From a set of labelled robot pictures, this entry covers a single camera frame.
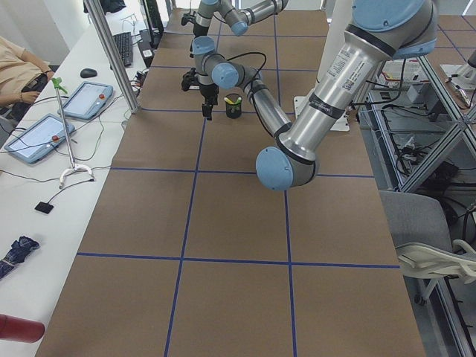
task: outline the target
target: blue joint cap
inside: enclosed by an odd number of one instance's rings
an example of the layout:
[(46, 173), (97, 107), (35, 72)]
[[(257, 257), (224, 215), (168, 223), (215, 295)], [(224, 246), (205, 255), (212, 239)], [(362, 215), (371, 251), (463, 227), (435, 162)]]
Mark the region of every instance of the blue joint cap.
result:
[(288, 190), (294, 173), (291, 162), (284, 152), (276, 147), (266, 147), (256, 158), (258, 179), (263, 186), (274, 191)]
[(385, 32), (408, 22), (425, 0), (354, 0), (353, 19), (369, 32)]
[(208, 36), (199, 36), (192, 42), (192, 53), (195, 55), (208, 54), (215, 51), (215, 41)]
[(246, 31), (248, 31), (248, 24), (246, 22), (243, 22), (243, 21), (237, 22), (235, 25), (231, 26), (231, 31), (235, 35), (241, 36)]
[(220, 63), (211, 72), (211, 79), (220, 88), (233, 88), (239, 79), (238, 71), (230, 63)]
[(394, 55), (394, 60), (403, 60), (404, 58), (425, 56), (434, 50), (434, 46), (437, 44), (437, 40), (433, 39), (430, 42), (422, 43), (419, 45), (400, 48)]

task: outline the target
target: table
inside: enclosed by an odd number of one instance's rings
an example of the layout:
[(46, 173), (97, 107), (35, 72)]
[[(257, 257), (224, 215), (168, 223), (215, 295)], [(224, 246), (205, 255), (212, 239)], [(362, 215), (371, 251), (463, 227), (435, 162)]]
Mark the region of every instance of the table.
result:
[[(179, 18), (37, 356), (424, 356), (358, 124), (326, 136), (313, 182), (265, 189), (254, 160), (272, 139), (252, 106), (230, 120), (221, 91), (209, 122), (200, 94), (181, 91), (193, 37)], [(266, 53), (264, 80), (292, 116), (325, 14), (284, 11), (240, 38), (212, 24), (225, 56)]]
[[(109, 26), (112, 33), (132, 30), (130, 23), (122, 23), (120, 20), (109, 21)], [(136, 33), (143, 26), (137, 24)], [(136, 71), (145, 69), (137, 46), (133, 49), (134, 63), (126, 70), (131, 79)], [(56, 77), (61, 77), (64, 87), (72, 93), (84, 81), (79, 73), (85, 67), (94, 68), (98, 73), (97, 77), (87, 80), (111, 84), (115, 90), (113, 95), (120, 95), (117, 81), (109, 69), (109, 62), (93, 25), (66, 57)], [(52, 96), (55, 96), (55, 91), (52, 83), (49, 83), (39, 100)], [(25, 115), (19, 127), (28, 127), (47, 113), (56, 113), (57, 109), (56, 99), (39, 103)], [(90, 167), (108, 167), (111, 164), (123, 135), (121, 123), (129, 116), (128, 106), (123, 98), (119, 98), (101, 115), (104, 130), (100, 144), (93, 159), (85, 164)], [(77, 128), (72, 135), (77, 142), (72, 144), (74, 154), (78, 158), (88, 158), (94, 152), (102, 130), (101, 123), (96, 119), (80, 129), (84, 125), (82, 121), (71, 122)], [(59, 146), (60, 152), (67, 153), (66, 150), (65, 144)], [(35, 165), (23, 164), (9, 154), (0, 156), (0, 169), (39, 180), (59, 178), (70, 165), (68, 156), (61, 156), (56, 152)], [(48, 324), (108, 172), (107, 168), (95, 170), (96, 182), (81, 184), (61, 193), (52, 201), (54, 209), (47, 216), (35, 211), (34, 207), (39, 201), (48, 201), (59, 191), (58, 179), (40, 184), (0, 173), (0, 216), (3, 223), (1, 250), (6, 254), (11, 243), (22, 235), (33, 238), (41, 245), (9, 276), (0, 280), (1, 313)], [(68, 186), (88, 178), (86, 173), (74, 174), (66, 179), (65, 184)], [(19, 344), (0, 341), (2, 355), (34, 356), (38, 346), (39, 342)]]

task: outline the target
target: cup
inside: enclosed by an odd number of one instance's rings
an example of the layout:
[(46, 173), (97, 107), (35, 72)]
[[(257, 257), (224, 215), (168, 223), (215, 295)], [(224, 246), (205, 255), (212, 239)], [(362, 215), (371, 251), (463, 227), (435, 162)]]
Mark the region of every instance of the cup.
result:
[(0, 314), (0, 340), (37, 342), (45, 333), (41, 322)]
[(231, 119), (239, 118), (241, 115), (242, 98), (239, 94), (231, 93), (225, 98), (226, 116)]

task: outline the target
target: electronic equipment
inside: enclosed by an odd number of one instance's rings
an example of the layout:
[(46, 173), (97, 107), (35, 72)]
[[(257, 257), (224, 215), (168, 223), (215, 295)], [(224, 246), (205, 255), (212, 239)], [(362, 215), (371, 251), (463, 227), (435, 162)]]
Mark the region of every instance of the electronic equipment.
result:
[(91, 78), (91, 77), (96, 77), (97, 76), (97, 71), (92, 68), (84, 68), (80, 72), (80, 77), (81, 78)]
[(144, 64), (147, 68), (149, 68), (152, 64), (152, 60), (154, 59), (153, 48), (150, 47), (150, 43), (148, 41), (139, 41), (137, 42), (137, 45), (139, 47), (139, 52), (141, 52), (142, 59), (144, 60)]
[(112, 36), (125, 67), (132, 64), (132, 35), (130, 32), (116, 33)]
[[(68, 132), (74, 125), (67, 123)], [(65, 140), (61, 118), (48, 114), (18, 135), (5, 150), (22, 161), (32, 164), (44, 158)]]
[(144, 24), (148, 36), (141, 31), (141, 38), (144, 42), (149, 42), (150, 47), (156, 49), (164, 33), (164, 24), (161, 14), (158, 12), (156, 0), (141, 0), (141, 14), (144, 18)]
[(112, 96), (113, 88), (108, 84), (83, 82), (63, 104), (66, 116), (80, 120), (91, 120)]

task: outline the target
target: tablet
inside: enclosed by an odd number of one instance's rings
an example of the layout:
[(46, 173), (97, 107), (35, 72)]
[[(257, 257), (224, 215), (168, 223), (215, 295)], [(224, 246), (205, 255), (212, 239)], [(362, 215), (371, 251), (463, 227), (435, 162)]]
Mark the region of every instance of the tablet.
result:
[(63, 111), (72, 118), (91, 120), (112, 96), (112, 91), (108, 84), (83, 82), (63, 104)]
[[(67, 123), (68, 131), (74, 126)], [(61, 118), (48, 114), (5, 146), (13, 156), (32, 164), (44, 158), (65, 140)]]

